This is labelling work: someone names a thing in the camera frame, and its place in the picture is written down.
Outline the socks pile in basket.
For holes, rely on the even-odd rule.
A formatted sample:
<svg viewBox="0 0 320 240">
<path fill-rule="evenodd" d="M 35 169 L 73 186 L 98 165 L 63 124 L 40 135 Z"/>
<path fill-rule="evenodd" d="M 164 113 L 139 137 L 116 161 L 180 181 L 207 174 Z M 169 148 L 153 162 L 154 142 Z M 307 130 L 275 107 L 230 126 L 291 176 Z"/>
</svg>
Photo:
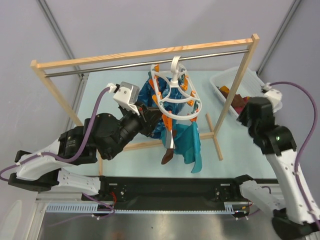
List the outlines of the socks pile in basket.
<svg viewBox="0 0 320 240">
<path fill-rule="evenodd" d="M 230 89 L 227 86 L 224 85 L 218 89 L 225 98 L 229 96 Z M 237 114 L 240 114 L 250 98 L 250 96 L 242 97 L 240 94 L 236 94 L 231 102 L 231 107 L 236 111 Z"/>
</svg>

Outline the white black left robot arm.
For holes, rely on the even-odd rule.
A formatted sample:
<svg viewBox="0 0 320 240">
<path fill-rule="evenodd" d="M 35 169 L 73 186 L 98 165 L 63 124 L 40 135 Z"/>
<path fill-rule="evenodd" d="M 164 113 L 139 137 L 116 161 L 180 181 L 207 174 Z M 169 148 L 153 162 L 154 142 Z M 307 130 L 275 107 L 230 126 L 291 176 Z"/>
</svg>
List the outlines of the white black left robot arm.
<svg viewBox="0 0 320 240">
<path fill-rule="evenodd" d="M 96 163 L 97 154 L 103 160 L 112 160 L 137 134 L 149 137 L 162 112 L 142 102 L 135 106 L 137 113 L 121 107 L 121 119 L 110 113 L 94 114 L 85 120 L 84 125 L 61 134 L 54 143 L 39 152 L 18 151 L 15 159 L 17 170 L 10 174 L 7 183 L 38 193 L 65 188 L 99 200 L 107 199 L 110 187 L 106 177 L 77 175 L 66 168 Z"/>
</svg>

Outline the white round clip hanger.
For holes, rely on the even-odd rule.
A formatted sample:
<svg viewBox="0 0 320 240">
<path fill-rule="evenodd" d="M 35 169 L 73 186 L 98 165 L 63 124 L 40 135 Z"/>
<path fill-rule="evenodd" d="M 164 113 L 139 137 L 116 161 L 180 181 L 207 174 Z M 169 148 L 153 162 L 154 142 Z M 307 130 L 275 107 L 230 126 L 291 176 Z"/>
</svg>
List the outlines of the white round clip hanger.
<svg viewBox="0 0 320 240">
<path fill-rule="evenodd" d="M 179 55 L 174 56 L 169 61 L 171 63 L 170 70 L 160 71 L 158 64 L 153 64 L 150 67 L 150 85 L 154 91 L 152 98 L 167 118 L 195 122 L 203 105 L 187 68 L 180 60 Z M 190 107 L 190 112 L 185 115 L 172 113 L 166 109 L 169 104 L 173 104 L 175 107 Z"/>
</svg>

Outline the wooden clothes rack frame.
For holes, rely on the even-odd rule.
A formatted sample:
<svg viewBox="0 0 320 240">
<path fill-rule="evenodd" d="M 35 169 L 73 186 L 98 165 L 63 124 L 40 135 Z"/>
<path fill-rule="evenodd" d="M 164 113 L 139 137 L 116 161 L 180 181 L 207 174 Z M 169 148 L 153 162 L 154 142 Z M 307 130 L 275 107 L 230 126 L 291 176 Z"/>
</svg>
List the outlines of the wooden clothes rack frame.
<svg viewBox="0 0 320 240">
<path fill-rule="evenodd" d="M 241 69 L 235 79 L 235 84 L 239 86 L 244 77 L 245 68 L 249 65 L 258 43 L 259 36 L 253 34 L 245 39 L 128 52 L 126 57 L 149 57 L 245 46 L 248 52 L 242 58 Z M 98 94 L 108 83 L 125 81 L 142 86 L 147 80 L 146 70 L 113 70 L 91 73 L 84 88 L 79 110 L 74 110 L 45 72 L 49 67 L 60 68 L 68 65 L 67 60 L 50 63 L 39 63 L 33 60 L 30 64 L 33 71 L 76 126 L 80 126 L 82 121 L 92 113 Z M 128 144 L 113 160 L 99 159 L 96 163 L 79 166 L 68 165 L 66 169 L 79 175 L 112 177 L 192 178 L 196 176 L 197 178 L 226 178 L 240 174 L 260 176 L 262 173 L 260 167 L 264 157 L 253 144 L 247 130 L 227 114 L 226 108 L 215 96 L 209 81 L 209 78 L 214 75 L 216 75 L 215 71 L 191 72 L 191 79 L 203 103 L 199 120 L 203 164 L 201 172 L 196 175 L 191 173 L 192 166 L 185 164 L 180 156 L 176 156 L 169 163 L 162 165 L 160 157 L 165 150 L 162 143 L 157 139 L 141 135 L 136 137 L 133 143 Z"/>
</svg>

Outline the orange front hanger clip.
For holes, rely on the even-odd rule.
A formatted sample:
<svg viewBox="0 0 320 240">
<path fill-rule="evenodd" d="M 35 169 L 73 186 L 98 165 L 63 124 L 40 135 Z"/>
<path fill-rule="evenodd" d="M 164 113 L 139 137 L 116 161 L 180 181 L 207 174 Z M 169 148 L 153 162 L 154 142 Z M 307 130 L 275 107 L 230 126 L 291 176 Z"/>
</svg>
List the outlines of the orange front hanger clip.
<svg viewBox="0 0 320 240">
<path fill-rule="evenodd" d="M 168 131 L 171 131 L 173 129 L 173 119 L 168 117 L 167 115 L 163 114 L 162 115 L 162 120 L 163 120 L 165 128 Z"/>
</svg>

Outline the dark blue patterned cloth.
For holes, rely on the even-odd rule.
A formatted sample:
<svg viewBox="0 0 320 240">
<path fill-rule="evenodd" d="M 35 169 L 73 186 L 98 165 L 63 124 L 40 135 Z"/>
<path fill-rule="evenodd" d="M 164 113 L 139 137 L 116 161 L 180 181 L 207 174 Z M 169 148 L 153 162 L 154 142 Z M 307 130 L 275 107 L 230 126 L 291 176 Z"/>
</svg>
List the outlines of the dark blue patterned cloth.
<svg viewBox="0 0 320 240">
<path fill-rule="evenodd" d="M 138 102 L 144 103 L 148 107 L 157 107 L 157 104 L 152 99 L 152 96 L 155 95 L 155 91 L 150 84 L 150 78 L 144 83 L 138 95 Z M 158 89 L 161 92 L 163 97 L 166 97 L 169 94 L 169 85 L 168 83 L 161 77 L 158 78 Z M 184 99 L 185 97 L 179 92 L 177 88 L 174 88 L 170 92 L 170 98 L 172 99 Z M 165 102 L 163 107 L 167 111 L 171 111 L 172 114 L 179 114 L 184 108 L 185 103 L 172 103 Z M 163 119 L 161 118 L 158 122 L 156 129 L 154 131 L 154 135 L 151 137 L 153 139 L 160 139 L 162 137 L 163 131 L 166 130 Z"/>
</svg>

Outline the steel hanging rod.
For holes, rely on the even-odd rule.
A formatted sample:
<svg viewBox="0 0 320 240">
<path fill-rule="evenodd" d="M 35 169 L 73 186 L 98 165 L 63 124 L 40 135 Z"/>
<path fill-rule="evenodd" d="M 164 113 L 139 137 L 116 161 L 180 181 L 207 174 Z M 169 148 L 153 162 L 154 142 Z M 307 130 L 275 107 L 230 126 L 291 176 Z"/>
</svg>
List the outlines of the steel hanging rod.
<svg viewBox="0 0 320 240">
<path fill-rule="evenodd" d="M 180 61 L 190 61 L 190 60 L 197 60 L 197 59 L 206 59 L 206 58 L 215 58 L 215 57 L 222 57 L 222 56 L 245 54 L 245 53 L 248 53 L 248 52 L 249 51 L 247 49 L 234 50 L 234 51 L 228 51 L 228 52 L 220 52 L 220 53 L 211 53 L 211 54 L 180 57 L 179 60 Z M 121 64 L 121 65 L 96 67 L 96 68 L 86 68 L 86 69 L 73 70 L 73 71 L 46 73 L 44 76 L 47 77 L 47 78 L 54 78 L 54 77 L 63 77 L 63 76 L 70 76 L 70 75 L 81 75 L 81 74 L 103 72 L 103 71 L 110 71 L 110 70 L 120 70 L 120 69 L 127 69 L 127 68 L 144 67 L 144 66 L 148 66 L 148 65 L 165 64 L 165 63 L 171 63 L 171 62 L 172 62 L 171 59 L 144 61 L 144 62 L 130 63 L 130 64 Z"/>
</svg>

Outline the brown grey sock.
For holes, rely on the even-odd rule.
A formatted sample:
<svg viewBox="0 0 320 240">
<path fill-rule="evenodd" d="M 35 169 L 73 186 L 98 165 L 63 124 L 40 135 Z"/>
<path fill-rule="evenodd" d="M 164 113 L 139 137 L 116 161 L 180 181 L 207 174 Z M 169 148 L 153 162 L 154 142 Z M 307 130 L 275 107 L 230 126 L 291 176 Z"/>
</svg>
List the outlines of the brown grey sock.
<svg viewBox="0 0 320 240">
<path fill-rule="evenodd" d="M 173 147 L 174 141 L 171 140 L 168 143 L 167 135 L 168 135 L 167 130 L 164 130 L 163 133 L 162 133 L 161 140 L 162 140 L 162 143 L 163 143 L 164 147 L 166 148 L 166 152 L 163 155 L 162 160 L 161 160 L 161 164 L 162 165 L 167 164 L 174 157 L 174 147 Z"/>
</svg>

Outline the aluminium table frame rail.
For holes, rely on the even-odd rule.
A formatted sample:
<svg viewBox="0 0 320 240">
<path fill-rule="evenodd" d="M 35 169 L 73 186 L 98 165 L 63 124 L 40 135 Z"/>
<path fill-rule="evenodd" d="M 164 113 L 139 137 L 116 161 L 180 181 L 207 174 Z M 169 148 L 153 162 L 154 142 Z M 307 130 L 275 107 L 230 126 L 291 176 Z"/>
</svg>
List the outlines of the aluminium table frame rail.
<svg viewBox="0 0 320 240">
<path fill-rule="evenodd" d="M 271 189 L 271 194 L 277 199 L 283 201 L 284 196 L 281 191 L 280 185 L 276 183 L 270 184 L 258 184 L 260 187 L 268 186 Z M 57 192 L 57 191 L 48 191 L 44 193 L 38 193 L 36 196 L 36 201 L 48 202 L 48 203 L 57 203 L 57 202 L 80 202 L 82 194 L 80 192 Z"/>
</svg>

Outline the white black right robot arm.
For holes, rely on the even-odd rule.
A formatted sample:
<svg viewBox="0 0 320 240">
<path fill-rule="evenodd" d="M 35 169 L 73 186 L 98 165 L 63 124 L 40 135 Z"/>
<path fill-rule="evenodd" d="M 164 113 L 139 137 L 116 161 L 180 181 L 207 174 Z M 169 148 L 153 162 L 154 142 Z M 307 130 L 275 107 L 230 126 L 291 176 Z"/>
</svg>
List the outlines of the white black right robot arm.
<svg viewBox="0 0 320 240">
<path fill-rule="evenodd" d="M 282 240 L 296 240 L 320 230 L 320 208 L 298 164 L 297 145 L 291 131 L 275 123 L 272 102 L 266 97 L 252 97 L 237 120 L 248 128 L 253 143 L 261 149 L 272 167 L 283 201 L 267 192 L 249 175 L 234 179 L 231 196 L 254 203 L 271 218 Z"/>
</svg>

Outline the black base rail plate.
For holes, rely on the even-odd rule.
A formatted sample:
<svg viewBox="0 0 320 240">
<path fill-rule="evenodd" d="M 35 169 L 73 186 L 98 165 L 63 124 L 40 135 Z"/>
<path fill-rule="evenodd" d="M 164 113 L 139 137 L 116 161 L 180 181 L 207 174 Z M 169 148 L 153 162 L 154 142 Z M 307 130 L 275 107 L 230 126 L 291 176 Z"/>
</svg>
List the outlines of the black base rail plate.
<svg viewBox="0 0 320 240">
<path fill-rule="evenodd" d="M 236 178 L 101 177 L 102 187 L 93 196 L 99 201 L 115 200 L 116 210 L 128 211 L 214 211 L 224 202 L 245 202 Z"/>
</svg>

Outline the teal plain cloth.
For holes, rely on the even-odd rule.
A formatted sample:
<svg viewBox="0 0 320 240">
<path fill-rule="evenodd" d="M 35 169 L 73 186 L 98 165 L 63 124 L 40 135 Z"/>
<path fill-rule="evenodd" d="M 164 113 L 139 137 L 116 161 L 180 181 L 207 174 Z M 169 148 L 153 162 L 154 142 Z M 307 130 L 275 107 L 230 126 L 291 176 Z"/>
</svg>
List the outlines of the teal plain cloth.
<svg viewBox="0 0 320 240">
<path fill-rule="evenodd" d="M 203 164 L 198 124 L 196 122 L 192 122 L 191 125 L 175 123 L 173 125 L 173 141 L 175 149 L 166 150 L 161 164 L 167 164 L 174 155 L 182 155 L 185 164 L 194 163 L 191 173 L 199 173 Z"/>
</svg>

